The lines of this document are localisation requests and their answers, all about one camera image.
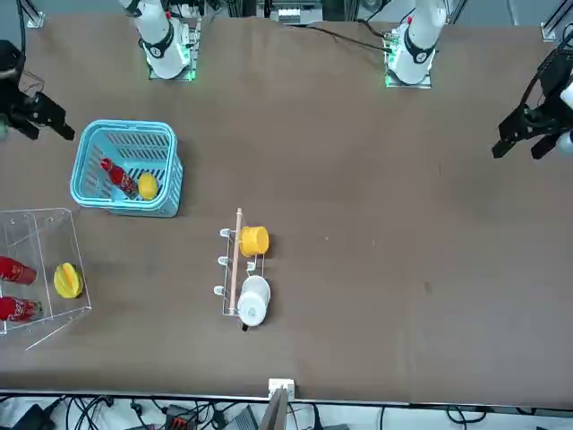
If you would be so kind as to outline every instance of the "brown tablecloth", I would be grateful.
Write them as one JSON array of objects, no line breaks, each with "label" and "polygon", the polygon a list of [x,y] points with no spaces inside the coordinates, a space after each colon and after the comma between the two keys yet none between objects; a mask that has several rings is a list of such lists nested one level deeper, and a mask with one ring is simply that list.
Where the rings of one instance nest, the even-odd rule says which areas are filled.
[{"label": "brown tablecloth", "polygon": [[[0,201],[75,208],[81,130],[133,118],[177,133],[179,215],[80,210],[94,310],[1,351],[4,387],[266,395],[288,377],[306,399],[571,406],[573,160],[490,153],[550,48],[538,29],[446,28],[432,90],[386,90],[380,52],[258,19],[205,23],[193,84],[149,82],[137,38],[112,15],[30,32],[26,68],[77,136],[12,133]],[[212,292],[238,206],[274,245],[247,333]]]}]

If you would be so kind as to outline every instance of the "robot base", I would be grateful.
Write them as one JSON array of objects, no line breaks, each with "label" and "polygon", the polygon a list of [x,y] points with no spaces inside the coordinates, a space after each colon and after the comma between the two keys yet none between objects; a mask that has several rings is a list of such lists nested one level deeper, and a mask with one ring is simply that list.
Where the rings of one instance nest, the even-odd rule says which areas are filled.
[{"label": "robot base", "polygon": [[394,61],[396,55],[395,52],[398,50],[399,45],[400,42],[398,29],[394,29],[386,38],[384,38],[384,47],[389,47],[392,50],[392,54],[386,52],[384,53],[384,86],[387,88],[408,87],[430,89],[432,87],[431,71],[426,74],[426,77],[423,78],[423,81],[418,82],[415,85],[408,85],[407,83],[403,83],[401,80],[399,80],[397,76],[390,70],[389,65]]},{"label": "robot base", "polygon": [[[169,81],[181,81],[181,82],[191,82],[194,81],[197,76],[197,57],[199,56],[199,43],[201,40],[201,18],[197,19],[195,23],[195,28],[191,28],[189,32],[189,45],[188,47],[181,47],[183,55],[185,57],[190,57],[191,62],[187,65],[175,78],[169,79]],[[148,63],[150,69],[150,79],[163,79],[153,72],[153,69]]]}]

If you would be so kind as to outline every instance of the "lemon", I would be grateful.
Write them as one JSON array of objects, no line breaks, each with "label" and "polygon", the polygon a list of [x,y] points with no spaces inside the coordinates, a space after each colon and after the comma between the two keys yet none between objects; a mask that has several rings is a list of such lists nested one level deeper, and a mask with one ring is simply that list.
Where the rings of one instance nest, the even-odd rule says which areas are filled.
[{"label": "lemon", "polygon": [[83,290],[81,277],[75,267],[65,262],[56,267],[54,286],[57,294],[63,298],[76,298]]},{"label": "lemon", "polygon": [[140,196],[143,200],[153,200],[158,195],[158,180],[149,172],[144,172],[140,176],[139,183]]}]

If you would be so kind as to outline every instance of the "white mug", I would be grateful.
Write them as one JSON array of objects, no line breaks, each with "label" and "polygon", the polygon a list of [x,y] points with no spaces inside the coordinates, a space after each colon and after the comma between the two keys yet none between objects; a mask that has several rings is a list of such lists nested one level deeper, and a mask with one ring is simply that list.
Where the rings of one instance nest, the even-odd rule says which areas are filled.
[{"label": "white mug", "polygon": [[269,283],[258,275],[250,276],[243,282],[237,308],[243,324],[254,327],[262,323],[270,301]]}]

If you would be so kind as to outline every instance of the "basket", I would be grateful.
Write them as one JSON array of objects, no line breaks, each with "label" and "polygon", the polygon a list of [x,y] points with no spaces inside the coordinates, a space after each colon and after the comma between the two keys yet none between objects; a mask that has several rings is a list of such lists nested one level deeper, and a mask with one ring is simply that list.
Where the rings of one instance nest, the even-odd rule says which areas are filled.
[{"label": "basket", "polygon": [[[158,180],[151,201],[129,199],[112,185],[99,162],[110,158],[136,181],[143,172]],[[179,209],[183,166],[177,157],[177,138],[164,123],[126,120],[94,121],[83,131],[73,165],[70,192],[86,208],[118,215],[171,218]]]}]

